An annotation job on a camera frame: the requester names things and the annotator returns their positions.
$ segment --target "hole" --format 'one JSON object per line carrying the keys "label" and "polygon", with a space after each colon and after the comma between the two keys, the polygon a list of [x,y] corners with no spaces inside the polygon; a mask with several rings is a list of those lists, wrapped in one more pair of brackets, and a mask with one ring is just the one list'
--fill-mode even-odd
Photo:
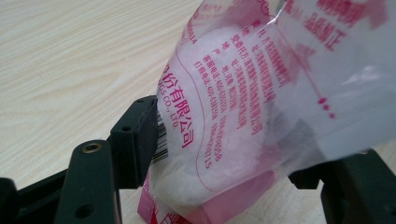
{"label": "hole", "polygon": [[396,204],[386,204],[385,210],[391,213],[394,217],[396,217]]}
{"label": "hole", "polygon": [[95,207],[93,206],[93,204],[86,203],[76,210],[75,216],[76,218],[83,219],[90,216],[94,210]]}
{"label": "hole", "polygon": [[129,132],[129,131],[131,131],[131,128],[130,127],[123,127],[122,131],[123,132]]}
{"label": "hole", "polygon": [[96,144],[96,143],[88,144],[87,146],[85,146],[82,149],[82,152],[84,152],[84,153],[93,153],[95,151],[98,151],[101,147],[102,147],[102,145]]}

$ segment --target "black holder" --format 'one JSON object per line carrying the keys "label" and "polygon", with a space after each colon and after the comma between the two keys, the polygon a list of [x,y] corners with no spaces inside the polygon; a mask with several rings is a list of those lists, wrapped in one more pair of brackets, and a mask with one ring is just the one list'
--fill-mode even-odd
{"label": "black holder", "polygon": [[[107,140],[76,147],[68,170],[16,190],[0,178],[0,224],[122,223],[120,189],[143,186],[157,149],[157,98],[135,101]],[[396,223],[396,177],[373,151],[290,175],[321,192],[328,223]]]}

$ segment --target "wooden table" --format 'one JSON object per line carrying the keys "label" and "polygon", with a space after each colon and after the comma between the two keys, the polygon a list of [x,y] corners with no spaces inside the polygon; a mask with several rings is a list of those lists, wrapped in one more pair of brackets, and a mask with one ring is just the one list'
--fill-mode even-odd
{"label": "wooden table", "polygon": [[[79,143],[106,139],[137,98],[154,94],[201,1],[1,1],[0,176],[18,189],[65,169]],[[396,170],[396,142],[378,151]],[[121,192],[124,223],[140,189]],[[230,223],[325,223],[319,190],[279,182]]]}

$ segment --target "plastic packaging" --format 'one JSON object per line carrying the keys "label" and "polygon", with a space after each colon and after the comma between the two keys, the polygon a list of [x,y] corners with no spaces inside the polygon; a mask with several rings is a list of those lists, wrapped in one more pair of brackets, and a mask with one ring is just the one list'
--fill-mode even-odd
{"label": "plastic packaging", "polygon": [[205,0],[159,81],[166,134],[148,182],[157,210],[146,194],[139,213],[223,223],[291,172],[396,136],[390,8]]}

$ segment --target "metal screw hole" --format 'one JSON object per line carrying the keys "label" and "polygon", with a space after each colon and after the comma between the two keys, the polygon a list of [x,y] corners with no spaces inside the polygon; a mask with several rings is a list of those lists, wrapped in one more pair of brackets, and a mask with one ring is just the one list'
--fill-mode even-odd
{"label": "metal screw hole", "polygon": [[84,152],[84,153],[93,153],[95,151],[98,151],[101,147],[102,147],[102,145],[96,144],[96,143],[88,144],[87,146],[85,146],[82,149],[82,152]]}

